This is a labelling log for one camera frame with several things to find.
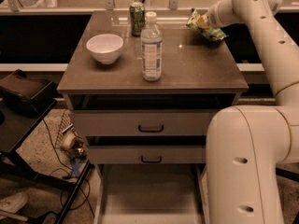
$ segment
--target bottle cap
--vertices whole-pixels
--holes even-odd
[[[146,22],[147,23],[156,23],[157,21],[157,13],[154,11],[149,11],[146,13]]]

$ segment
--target cabinet leg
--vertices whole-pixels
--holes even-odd
[[[104,174],[102,171],[99,171],[100,167],[103,165],[96,165],[96,169],[98,169],[98,173],[100,175],[100,188],[99,188],[99,193],[97,197],[97,204],[95,208],[95,214],[94,214],[94,221],[93,224],[101,224],[102,223],[102,216],[103,216],[103,210],[104,210],[104,191],[105,191],[105,179],[104,179]]]
[[[208,203],[207,203],[207,200],[205,199],[206,195],[205,195],[204,187],[203,187],[203,177],[206,173],[206,166],[203,171],[200,170],[200,167],[198,164],[196,164],[195,166],[196,166],[197,184],[198,184],[198,188],[199,188],[201,204],[203,206],[205,223],[209,224]]]

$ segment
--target bottle label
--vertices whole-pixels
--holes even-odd
[[[146,77],[157,77],[161,74],[162,41],[154,44],[143,44],[143,73]]]

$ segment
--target drawer handle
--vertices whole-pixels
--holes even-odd
[[[145,159],[141,156],[141,161],[143,163],[160,163],[162,161],[162,156],[159,156],[157,159]]]
[[[164,126],[154,126],[154,127],[142,127],[140,124],[138,125],[138,130],[142,133],[160,133],[164,130]]]

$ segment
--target sink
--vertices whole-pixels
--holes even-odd
[[[278,13],[276,19],[298,45],[299,13]],[[233,24],[222,30],[228,35],[225,42],[236,63],[261,63],[246,25]]]
[[[90,17],[0,16],[0,63],[69,63]]]

